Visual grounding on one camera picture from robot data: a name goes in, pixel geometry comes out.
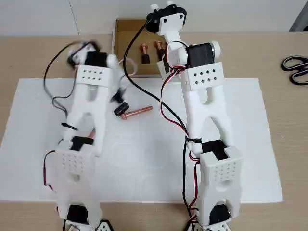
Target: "white paper sheet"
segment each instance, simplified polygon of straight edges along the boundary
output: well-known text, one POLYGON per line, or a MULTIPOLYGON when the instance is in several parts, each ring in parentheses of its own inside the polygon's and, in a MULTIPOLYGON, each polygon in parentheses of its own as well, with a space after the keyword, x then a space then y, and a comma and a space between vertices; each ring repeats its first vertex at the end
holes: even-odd
MULTIPOLYGON (((137 81, 159 95, 161 80, 137 81)), ((71 79, 49 79, 54 95, 70 91, 71 79)), ((258 79, 227 79, 227 110, 236 147, 244 155, 242 202, 282 200, 282 189, 270 140, 258 79)), ((96 162, 102 201, 181 202, 184 135, 159 114, 158 103, 133 86, 126 99, 131 110, 152 105, 147 113, 121 120, 110 104, 103 155, 96 162)), ((185 121, 180 84, 169 83, 164 100, 185 121)), ((68 107, 71 99, 64 102, 68 107)), ((43 158, 61 137, 64 115, 51 106, 41 79, 21 79, 0 149, 0 200, 50 201, 53 192, 43 186, 43 158)), ((208 121, 209 137, 219 132, 208 121)), ((193 163, 187 161, 187 197, 193 197, 193 163)))

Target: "brown cardboard box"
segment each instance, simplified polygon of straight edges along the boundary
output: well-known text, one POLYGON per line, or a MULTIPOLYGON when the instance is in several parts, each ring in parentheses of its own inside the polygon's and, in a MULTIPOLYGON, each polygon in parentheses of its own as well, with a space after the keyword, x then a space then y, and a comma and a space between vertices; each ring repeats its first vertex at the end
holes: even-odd
MULTIPOLYGON (((140 19, 117 19, 115 27, 115 54, 121 60, 124 56, 128 44, 135 36, 137 31, 143 26, 145 20, 140 19)), ((157 75, 159 74, 156 63, 159 61, 157 56, 155 41, 162 41, 165 44, 165 38, 156 33, 151 33, 146 30, 142 31, 136 41, 129 50, 128 57, 133 59, 138 64, 137 74, 139 75, 157 75), (148 45, 148 55, 150 56, 150 64, 141 63, 140 45, 145 43, 148 45)), ((128 73, 133 72, 132 66, 127 63, 128 73)))

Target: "wooden table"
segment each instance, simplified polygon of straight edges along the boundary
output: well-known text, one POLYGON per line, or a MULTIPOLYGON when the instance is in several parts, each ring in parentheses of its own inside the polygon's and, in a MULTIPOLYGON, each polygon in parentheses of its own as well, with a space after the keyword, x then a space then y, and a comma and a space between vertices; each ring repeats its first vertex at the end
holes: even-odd
MULTIPOLYGON (((41 78, 46 64, 66 43, 90 38, 110 52, 110 35, 0 38, 0 138, 18 79, 41 78)), ((308 56, 308 33, 190 33, 182 39, 192 44, 217 40, 226 77, 260 80, 284 201, 242 205, 232 230, 307 230, 308 86, 291 84, 280 61, 291 54, 308 56)), ((65 58, 55 62, 49 77, 72 76, 65 58)), ((54 208, 55 203, 1 202, 0 230, 60 231, 62 222, 54 208)), ((183 205, 102 203, 102 208, 116 231, 180 231, 187 220, 183 205)))

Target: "black scissors handle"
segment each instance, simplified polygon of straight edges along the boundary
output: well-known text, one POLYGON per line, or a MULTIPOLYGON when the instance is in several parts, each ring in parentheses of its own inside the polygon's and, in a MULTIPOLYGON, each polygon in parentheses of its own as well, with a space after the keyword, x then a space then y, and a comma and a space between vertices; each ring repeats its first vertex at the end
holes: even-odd
POLYGON ((284 71, 294 71, 294 70, 300 71, 301 69, 305 68, 306 66, 308 67, 308 58, 303 57, 303 56, 299 56, 299 55, 289 56, 289 57, 285 58, 281 63, 281 69, 284 70, 284 71), (302 63, 296 64, 296 65, 293 65, 293 66, 288 66, 287 63, 290 60, 299 60, 299 61, 302 61, 302 63))
POLYGON ((303 57, 303 56, 299 56, 299 55, 289 56, 282 61, 281 69, 284 70, 284 71, 297 70, 298 72, 295 72, 294 74, 290 75, 289 79, 290 79, 291 83, 296 84, 296 85, 308 85, 308 81, 298 81, 298 80, 296 80, 297 77, 308 74, 308 58, 303 57), (290 60, 299 60, 299 61, 301 61, 301 63, 296 64, 296 65, 292 65, 292 66, 288 66, 287 63, 290 60))
POLYGON ((296 84, 296 85, 308 85, 308 80, 307 81, 298 81, 298 80, 295 79, 296 77, 303 76, 304 74, 308 74, 308 69, 302 69, 299 72, 296 72, 296 73, 290 75, 289 79, 290 79, 291 83, 296 84))

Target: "copper connector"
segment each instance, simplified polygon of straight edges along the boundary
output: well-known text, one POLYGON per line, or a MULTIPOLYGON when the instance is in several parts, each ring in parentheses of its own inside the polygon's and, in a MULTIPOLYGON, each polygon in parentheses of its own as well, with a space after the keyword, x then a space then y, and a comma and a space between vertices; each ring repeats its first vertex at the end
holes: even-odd
POLYGON ((140 113, 143 113, 143 112, 151 111, 152 109, 153 109, 152 106, 148 106, 148 107, 144 107, 144 108, 141 108, 141 109, 138 109, 138 110, 135 110, 135 111, 123 113, 121 115, 121 118, 122 119, 127 119, 130 116, 134 116, 134 115, 137 115, 137 114, 140 114, 140 113))
POLYGON ((155 47, 158 49, 158 50, 161 50, 163 48, 163 42, 162 41, 156 41, 155 42, 155 47))
POLYGON ((143 54, 147 54, 148 51, 148 45, 146 45, 145 43, 141 44, 140 49, 142 51, 143 54))

